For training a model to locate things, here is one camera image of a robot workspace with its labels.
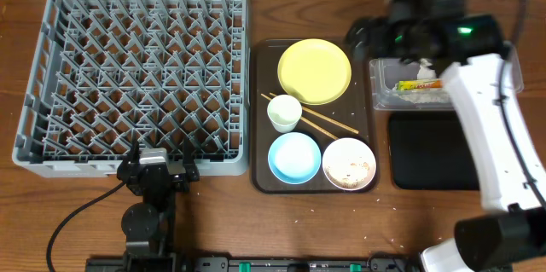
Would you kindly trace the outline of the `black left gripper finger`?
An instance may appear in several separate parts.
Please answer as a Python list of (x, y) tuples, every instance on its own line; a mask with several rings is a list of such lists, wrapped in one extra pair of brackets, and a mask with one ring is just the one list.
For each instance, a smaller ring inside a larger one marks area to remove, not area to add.
[(139, 142), (137, 139), (133, 139), (131, 142), (131, 148), (127, 155), (124, 157), (124, 163), (126, 165), (135, 163), (138, 161), (139, 156)]
[(194, 151), (195, 148), (191, 141), (185, 136), (183, 139), (183, 167), (185, 170), (193, 170), (195, 168)]

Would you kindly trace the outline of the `white tissue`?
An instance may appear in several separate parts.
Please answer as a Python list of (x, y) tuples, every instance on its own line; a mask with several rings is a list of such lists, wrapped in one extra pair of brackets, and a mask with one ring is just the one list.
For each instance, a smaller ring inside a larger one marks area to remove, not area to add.
[[(419, 70), (417, 72), (416, 79), (439, 79), (437, 73), (431, 68), (431, 65), (432, 64), (430, 62), (422, 59), (419, 63)], [(450, 101), (449, 96), (443, 92), (443, 87), (441, 89), (407, 90), (398, 92), (402, 93), (401, 98), (403, 100), (415, 104), (448, 103)]]

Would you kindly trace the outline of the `green snack wrapper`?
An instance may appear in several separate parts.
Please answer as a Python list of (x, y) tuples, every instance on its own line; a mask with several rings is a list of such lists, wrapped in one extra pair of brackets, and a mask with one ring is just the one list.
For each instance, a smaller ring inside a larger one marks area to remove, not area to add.
[(399, 81), (395, 86), (395, 90), (431, 90), (441, 89), (442, 87), (443, 85), (440, 79), (416, 79)]

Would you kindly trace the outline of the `white cup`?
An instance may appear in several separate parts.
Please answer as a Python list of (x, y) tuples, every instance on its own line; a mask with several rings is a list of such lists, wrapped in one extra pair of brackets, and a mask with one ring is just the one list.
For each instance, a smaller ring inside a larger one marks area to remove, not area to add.
[(301, 119), (303, 108), (298, 99), (290, 95), (273, 97), (267, 107), (267, 114), (274, 129), (288, 133), (295, 129)]

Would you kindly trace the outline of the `light blue bowl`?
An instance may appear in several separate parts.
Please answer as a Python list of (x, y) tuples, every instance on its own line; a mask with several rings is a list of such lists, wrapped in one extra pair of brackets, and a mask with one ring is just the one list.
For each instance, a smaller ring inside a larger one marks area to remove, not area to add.
[(320, 170), (321, 150), (306, 134), (290, 132), (277, 137), (267, 155), (270, 172), (290, 185), (309, 182)]

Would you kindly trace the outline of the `pink bowl with rice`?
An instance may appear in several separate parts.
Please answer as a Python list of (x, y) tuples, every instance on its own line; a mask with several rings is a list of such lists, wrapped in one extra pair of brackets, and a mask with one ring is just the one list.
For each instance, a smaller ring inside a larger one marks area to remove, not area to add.
[(344, 191), (359, 191), (375, 179), (375, 154), (365, 143), (355, 138), (340, 138), (329, 144), (322, 155), (322, 170), (326, 178)]

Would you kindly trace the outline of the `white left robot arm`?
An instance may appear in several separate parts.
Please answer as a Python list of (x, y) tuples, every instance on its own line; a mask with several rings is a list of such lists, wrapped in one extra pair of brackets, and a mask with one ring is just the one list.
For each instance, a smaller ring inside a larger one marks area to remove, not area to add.
[(140, 149), (133, 142), (117, 178), (142, 201), (121, 219), (125, 253), (121, 271), (190, 271), (191, 262), (174, 251), (176, 195), (200, 180), (195, 149), (183, 141), (183, 157), (171, 162), (164, 148)]

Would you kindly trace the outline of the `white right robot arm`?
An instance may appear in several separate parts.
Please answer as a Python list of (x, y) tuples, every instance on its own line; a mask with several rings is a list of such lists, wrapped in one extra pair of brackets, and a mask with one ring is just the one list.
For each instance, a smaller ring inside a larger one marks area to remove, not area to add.
[(430, 61), (462, 125), (485, 210), (423, 251), (421, 269), (486, 271), (542, 257), (545, 169), (520, 111), (511, 64), (527, 0), (518, 0), (509, 37), (493, 16), (467, 14), (465, 0), (388, 1), (385, 16), (351, 25), (350, 51), (370, 60)]

